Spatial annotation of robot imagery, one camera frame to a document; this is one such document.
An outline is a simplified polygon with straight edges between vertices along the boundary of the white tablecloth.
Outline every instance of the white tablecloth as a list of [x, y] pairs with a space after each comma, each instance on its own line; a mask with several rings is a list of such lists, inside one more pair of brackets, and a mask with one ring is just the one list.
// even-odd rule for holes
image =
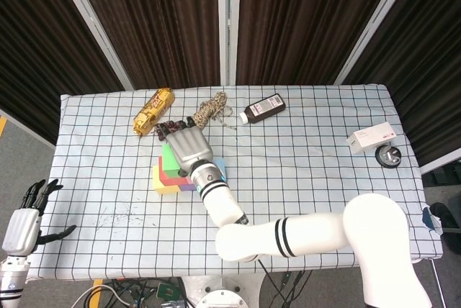
[[[422, 222], [426, 204], [419, 166], [387, 89], [360, 86], [233, 86], [176, 90], [162, 120], [184, 119], [216, 92], [233, 116], [204, 129], [215, 156], [225, 158], [228, 183], [251, 223], [313, 212], [340, 212], [357, 194], [389, 196], [408, 215], [414, 260], [442, 254], [439, 236]], [[44, 234], [76, 224], [65, 240], [40, 246], [31, 277], [114, 278], [261, 271], [228, 263], [215, 252], [215, 233], [197, 192], [159, 195], [151, 168], [161, 142], [133, 134], [133, 117], [155, 91], [62, 96], [61, 127], [50, 179], [64, 188], [50, 197]], [[241, 125], [238, 113], [279, 93], [286, 110]], [[353, 131], [391, 123], [402, 152], [397, 169], [382, 168], [374, 151], [351, 155]], [[262, 258], [270, 271], [356, 266], [351, 248], [297, 258]]]

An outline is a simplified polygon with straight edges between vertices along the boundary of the yellow block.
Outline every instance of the yellow block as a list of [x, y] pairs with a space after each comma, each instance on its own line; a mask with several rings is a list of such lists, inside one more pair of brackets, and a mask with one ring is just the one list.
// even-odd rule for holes
[[154, 166], [152, 168], [152, 180], [153, 180], [153, 188], [159, 194], [179, 193], [181, 191], [179, 186], [164, 186], [164, 184], [161, 183], [160, 174], [158, 172], [158, 166]]

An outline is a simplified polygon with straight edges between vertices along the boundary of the green block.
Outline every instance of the green block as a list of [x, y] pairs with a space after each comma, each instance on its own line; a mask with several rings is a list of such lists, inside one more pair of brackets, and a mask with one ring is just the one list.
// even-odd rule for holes
[[173, 151], [168, 144], [161, 147], [161, 169], [169, 178], [180, 177], [179, 170], [181, 168], [176, 162]]

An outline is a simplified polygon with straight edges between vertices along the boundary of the gray floor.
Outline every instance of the gray floor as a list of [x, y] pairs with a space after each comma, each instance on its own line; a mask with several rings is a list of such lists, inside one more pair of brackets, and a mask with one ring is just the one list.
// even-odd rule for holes
[[[3, 135], [0, 137], [0, 200], [2, 201], [0, 239], [3, 240], [9, 218], [30, 184], [48, 177], [52, 158], [52, 149], [30, 137], [11, 122], [7, 122]], [[460, 194], [460, 191], [460, 186], [425, 190], [428, 204], [436, 201], [445, 202], [451, 196]], [[0, 256], [4, 258], [5, 254], [0, 252]], [[446, 306], [460, 307], [461, 256], [451, 253], [444, 247], [444, 256], [435, 261], [435, 265]], [[434, 308], [443, 307], [431, 262], [421, 261], [415, 265], [415, 269]], [[282, 273], [273, 273], [271, 276], [276, 284], [281, 283]], [[21, 307], [70, 307], [75, 299], [90, 286], [90, 281], [34, 281], [27, 285]], [[260, 295], [261, 308], [269, 306], [274, 293], [275, 290], [266, 278]], [[280, 304], [281, 300], [278, 299], [273, 307], [279, 307]], [[363, 307], [362, 280], [359, 269], [314, 271], [299, 299], [292, 304], [292, 308], [301, 307]]]

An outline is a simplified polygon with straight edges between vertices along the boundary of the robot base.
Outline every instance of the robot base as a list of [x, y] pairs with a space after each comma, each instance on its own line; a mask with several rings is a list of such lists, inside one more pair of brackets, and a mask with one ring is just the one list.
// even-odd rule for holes
[[183, 277], [187, 296], [196, 308], [259, 308], [265, 273]]

